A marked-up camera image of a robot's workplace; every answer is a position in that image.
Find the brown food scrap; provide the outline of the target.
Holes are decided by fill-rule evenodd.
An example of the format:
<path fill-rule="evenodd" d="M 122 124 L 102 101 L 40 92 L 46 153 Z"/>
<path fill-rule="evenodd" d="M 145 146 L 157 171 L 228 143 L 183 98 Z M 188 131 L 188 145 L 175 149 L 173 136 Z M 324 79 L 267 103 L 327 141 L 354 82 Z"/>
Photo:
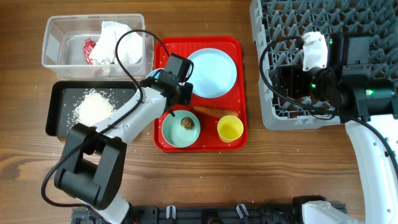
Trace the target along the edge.
<path fill-rule="evenodd" d="M 182 118 L 180 124 L 184 129 L 193 129 L 195 125 L 194 121 L 190 117 Z"/>

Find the mint green bowl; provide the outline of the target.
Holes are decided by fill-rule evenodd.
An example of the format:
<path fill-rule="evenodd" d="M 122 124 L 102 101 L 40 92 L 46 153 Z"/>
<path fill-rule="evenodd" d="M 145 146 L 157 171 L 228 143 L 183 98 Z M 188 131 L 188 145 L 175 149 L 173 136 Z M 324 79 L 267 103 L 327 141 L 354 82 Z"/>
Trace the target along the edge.
<path fill-rule="evenodd" d="M 183 119 L 189 118 L 192 121 L 191 128 L 187 129 L 182 125 Z M 174 116 L 168 114 L 161 125 L 162 136 L 165 141 L 173 147 L 183 148 L 195 143 L 201 132 L 198 118 L 190 111 L 177 110 Z"/>

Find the orange carrot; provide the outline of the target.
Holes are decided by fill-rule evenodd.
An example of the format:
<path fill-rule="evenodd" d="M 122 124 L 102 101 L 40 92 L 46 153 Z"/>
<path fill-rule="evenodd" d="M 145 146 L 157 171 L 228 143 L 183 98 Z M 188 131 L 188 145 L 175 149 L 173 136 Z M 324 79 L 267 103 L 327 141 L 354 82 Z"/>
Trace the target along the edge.
<path fill-rule="evenodd" d="M 194 106 L 193 109 L 199 113 L 216 117 L 222 118 L 224 116 L 235 116 L 238 117 L 238 112 L 231 111 L 231 110 L 224 110 L 224 109 L 216 109 L 216 108 L 209 108 L 204 106 Z"/>

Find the yellow plastic cup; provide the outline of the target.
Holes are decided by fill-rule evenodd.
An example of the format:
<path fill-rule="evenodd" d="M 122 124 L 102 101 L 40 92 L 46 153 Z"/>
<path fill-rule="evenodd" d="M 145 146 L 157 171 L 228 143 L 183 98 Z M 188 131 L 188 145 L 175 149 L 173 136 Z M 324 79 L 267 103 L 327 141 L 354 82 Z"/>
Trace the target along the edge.
<path fill-rule="evenodd" d="M 243 135 L 244 125 L 238 117 L 227 115 L 218 121 L 217 132 L 223 142 L 233 142 Z"/>

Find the white rice pile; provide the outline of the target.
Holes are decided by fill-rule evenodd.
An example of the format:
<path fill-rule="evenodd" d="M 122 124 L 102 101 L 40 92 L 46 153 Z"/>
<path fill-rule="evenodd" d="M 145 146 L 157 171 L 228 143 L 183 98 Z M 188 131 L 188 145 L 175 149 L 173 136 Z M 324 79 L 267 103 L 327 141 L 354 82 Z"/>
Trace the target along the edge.
<path fill-rule="evenodd" d="M 84 89 L 82 96 L 72 97 L 72 111 L 67 112 L 66 127 L 71 128 L 77 123 L 92 126 L 116 111 L 110 96 L 100 90 Z"/>

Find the light blue bowl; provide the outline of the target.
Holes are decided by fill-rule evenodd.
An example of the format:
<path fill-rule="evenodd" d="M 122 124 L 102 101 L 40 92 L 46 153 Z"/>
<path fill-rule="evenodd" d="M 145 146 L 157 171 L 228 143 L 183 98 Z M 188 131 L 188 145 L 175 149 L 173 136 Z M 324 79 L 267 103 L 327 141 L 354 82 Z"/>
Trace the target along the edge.
<path fill-rule="evenodd" d="M 157 68 L 157 69 L 151 71 L 151 72 L 147 75 L 146 79 L 147 79 L 147 80 L 158 80 L 159 77 L 160 77 L 160 74 L 161 74 L 163 71 L 164 71 L 163 68 Z"/>

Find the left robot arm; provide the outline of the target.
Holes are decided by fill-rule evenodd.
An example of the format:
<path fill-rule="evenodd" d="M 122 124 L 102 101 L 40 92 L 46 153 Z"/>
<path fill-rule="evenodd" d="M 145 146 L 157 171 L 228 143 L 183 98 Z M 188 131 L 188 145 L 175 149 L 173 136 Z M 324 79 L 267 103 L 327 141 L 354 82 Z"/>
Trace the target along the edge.
<path fill-rule="evenodd" d="M 148 77 L 136 94 L 110 117 L 92 127 L 76 124 L 60 160 L 48 172 L 54 186 L 79 200 L 103 223 L 132 223 L 130 203 L 119 194 L 127 146 L 153 120 L 174 105 L 189 105 L 193 85 Z"/>

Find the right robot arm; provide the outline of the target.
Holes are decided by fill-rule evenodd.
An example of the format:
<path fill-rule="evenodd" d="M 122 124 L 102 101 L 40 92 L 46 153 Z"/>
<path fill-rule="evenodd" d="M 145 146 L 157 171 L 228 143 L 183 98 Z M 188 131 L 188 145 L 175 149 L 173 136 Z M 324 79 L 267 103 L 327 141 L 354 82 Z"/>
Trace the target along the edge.
<path fill-rule="evenodd" d="M 371 76 L 369 36 L 308 32 L 292 40 L 302 64 L 277 68 L 267 86 L 291 103 L 311 96 L 331 105 L 356 154 L 366 223 L 396 223 L 397 90 Z"/>

